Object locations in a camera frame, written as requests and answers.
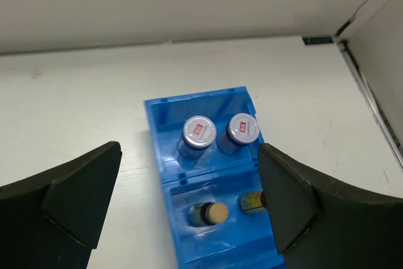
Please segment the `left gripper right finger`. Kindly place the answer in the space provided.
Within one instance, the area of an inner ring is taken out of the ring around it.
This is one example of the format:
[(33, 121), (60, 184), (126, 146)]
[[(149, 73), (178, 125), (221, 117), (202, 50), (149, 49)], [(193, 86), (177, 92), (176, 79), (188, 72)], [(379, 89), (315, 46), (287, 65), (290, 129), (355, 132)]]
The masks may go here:
[(287, 268), (401, 268), (402, 199), (347, 184), (271, 144), (258, 168)]

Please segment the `yellow small bottle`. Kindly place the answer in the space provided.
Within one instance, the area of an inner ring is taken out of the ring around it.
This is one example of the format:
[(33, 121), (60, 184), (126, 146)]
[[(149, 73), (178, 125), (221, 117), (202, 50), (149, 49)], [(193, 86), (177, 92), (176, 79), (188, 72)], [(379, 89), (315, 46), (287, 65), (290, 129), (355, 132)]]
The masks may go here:
[(244, 213), (251, 214), (267, 210), (262, 190), (243, 194), (239, 198), (239, 206)]
[(229, 210), (221, 202), (206, 202), (192, 205), (188, 212), (188, 222), (193, 227), (208, 227), (227, 220)]

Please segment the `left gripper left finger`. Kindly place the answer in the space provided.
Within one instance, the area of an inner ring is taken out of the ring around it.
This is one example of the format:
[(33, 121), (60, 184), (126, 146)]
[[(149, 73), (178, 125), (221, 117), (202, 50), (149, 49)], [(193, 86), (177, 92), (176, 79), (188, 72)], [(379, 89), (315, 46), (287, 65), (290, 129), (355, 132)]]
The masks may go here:
[(1, 268), (86, 268), (96, 249), (122, 150), (110, 141), (1, 187)]

